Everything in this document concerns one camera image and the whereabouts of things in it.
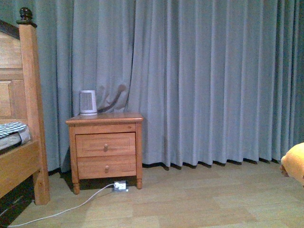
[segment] white space heater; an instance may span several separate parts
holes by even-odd
[[[80,115],[97,115],[95,90],[80,91]]]

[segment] floor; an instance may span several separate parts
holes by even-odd
[[[11,225],[59,213],[86,201],[112,179],[83,180],[79,195],[70,174],[50,176],[51,201],[31,203]],[[110,188],[89,203],[23,228],[302,228],[304,188],[279,165],[197,165],[143,169],[143,189],[129,178],[128,192]]]

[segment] wooden bed frame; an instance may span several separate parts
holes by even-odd
[[[31,141],[0,155],[0,198],[33,175],[35,204],[50,200],[36,25],[28,8],[19,28],[0,20],[0,124],[27,124]]]

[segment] wooden nightstand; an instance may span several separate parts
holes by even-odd
[[[136,176],[142,188],[142,121],[139,113],[78,115],[69,127],[74,193],[79,180]]]

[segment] blue curtain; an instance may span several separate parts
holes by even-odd
[[[12,3],[24,5],[38,24],[49,170],[69,169],[65,120],[83,89],[101,108],[124,86],[108,111],[145,117],[146,164],[280,160],[304,140],[302,0]]]

